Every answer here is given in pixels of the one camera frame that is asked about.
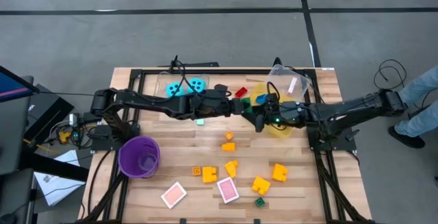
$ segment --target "gray floor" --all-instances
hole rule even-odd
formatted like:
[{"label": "gray floor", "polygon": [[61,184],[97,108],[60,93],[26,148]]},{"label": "gray floor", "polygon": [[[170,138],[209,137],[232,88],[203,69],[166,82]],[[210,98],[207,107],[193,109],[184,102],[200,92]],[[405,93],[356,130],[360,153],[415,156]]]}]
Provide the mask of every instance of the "gray floor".
[{"label": "gray floor", "polygon": [[[309,0],[311,8],[437,7],[438,0]],[[300,7],[300,0],[0,0],[0,10]],[[335,67],[344,98],[375,89],[383,60],[403,63],[408,80],[437,64],[438,14],[312,14],[322,66]],[[221,66],[269,66],[276,56],[312,66],[302,14],[2,16],[0,64],[33,75],[52,91],[93,93],[109,85],[117,66],[217,61]],[[438,97],[433,93],[428,103]],[[66,97],[81,112],[89,97]],[[436,223],[438,134],[412,150],[386,134],[400,119],[359,126],[361,172],[374,220]],[[80,151],[79,157],[87,154]],[[88,166],[90,161],[81,162]],[[83,189],[48,208],[39,223],[74,221]]]}]

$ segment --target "person's leg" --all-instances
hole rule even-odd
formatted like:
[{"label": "person's leg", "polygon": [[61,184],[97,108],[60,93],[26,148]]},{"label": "person's leg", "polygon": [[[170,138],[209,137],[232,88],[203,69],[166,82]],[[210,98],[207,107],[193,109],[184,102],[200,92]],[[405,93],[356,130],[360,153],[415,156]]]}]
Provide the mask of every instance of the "person's leg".
[{"label": "person's leg", "polygon": [[438,88],[438,65],[415,78],[411,83],[398,92],[404,103],[417,101],[431,90]]},{"label": "person's leg", "polygon": [[389,128],[389,134],[413,148],[424,147],[424,141],[419,135],[438,127],[438,100],[432,103],[423,112],[420,112],[409,121],[402,121]]}]

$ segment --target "computer screen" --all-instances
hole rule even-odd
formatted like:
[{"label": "computer screen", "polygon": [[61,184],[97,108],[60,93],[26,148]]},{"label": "computer screen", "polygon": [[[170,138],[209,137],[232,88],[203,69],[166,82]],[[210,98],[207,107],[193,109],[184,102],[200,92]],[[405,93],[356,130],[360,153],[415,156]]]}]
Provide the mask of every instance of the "computer screen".
[{"label": "computer screen", "polygon": [[0,66],[0,102],[27,97],[38,89],[21,77]]}]

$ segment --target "shoe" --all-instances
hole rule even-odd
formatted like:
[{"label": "shoe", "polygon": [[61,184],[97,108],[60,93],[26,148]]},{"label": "shoe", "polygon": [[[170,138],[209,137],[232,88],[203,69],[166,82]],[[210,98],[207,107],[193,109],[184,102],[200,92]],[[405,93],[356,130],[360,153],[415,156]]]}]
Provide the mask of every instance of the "shoe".
[{"label": "shoe", "polygon": [[394,126],[391,126],[390,128],[388,128],[388,133],[393,138],[399,140],[401,143],[403,143],[404,145],[406,145],[406,146],[408,146],[410,148],[421,149],[422,147],[424,147],[424,145],[426,145],[424,143],[424,141],[419,136],[416,136],[415,138],[412,138],[410,136],[405,136],[405,135],[402,135],[402,134],[398,134],[396,132],[396,129],[394,128]]}]

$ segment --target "wooden tabletop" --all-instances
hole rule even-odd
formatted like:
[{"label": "wooden tabletop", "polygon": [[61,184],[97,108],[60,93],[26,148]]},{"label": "wooden tabletop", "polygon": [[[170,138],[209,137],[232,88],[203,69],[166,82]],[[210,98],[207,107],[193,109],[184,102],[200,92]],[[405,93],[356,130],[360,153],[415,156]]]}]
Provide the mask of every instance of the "wooden tabletop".
[{"label": "wooden tabletop", "polygon": [[[327,103],[341,101],[337,78],[333,69],[315,69],[322,98]],[[131,68],[116,68],[111,87],[128,87]],[[224,84],[234,94],[242,84],[250,93],[264,75],[210,75],[209,88]],[[157,75],[147,75],[144,94],[153,95]],[[313,152],[309,149],[305,128],[295,129],[288,139],[278,139],[268,132],[258,134],[247,120],[240,116],[205,119],[204,126],[195,121],[177,121],[165,114],[141,111],[141,135],[153,138],[162,154],[159,168],[150,179],[130,179],[123,223],[178,223],[180,218],[188,223],[323,223],[324,211],[318,174]],[[235,152],[224,152],[224,133],[234,133]],[[86,184],[83,203],[87,206],[90,181],[95,168],[105,152],[93,156]],[[365,190],[357,161],[344,151],[333,152],[339,184],[351,204],[365,218],[370,219]],[[110,180],[114,152],[111,152],[97,173],[92,189],[92,208],[105,193]],[[193,166],[216,166],[218,180],[228,177],[224,165],[237,160],[234,179],[240,198],[224,204],[216,183],[204,184],[202,177],[192,176]],[[289,169],[286,182],[271,179],[274,164]],[[265,207],[258,208],[254,201],[260,197],[251,190],[256,176],[271,182],[263,197]],[[169,210],[161,195],[175,182],[187,191],[187,196]],[[337,218],[334,196],[331,196],[333,218]],[[112,204],[111,218],[115,218],[119,191]]]}]

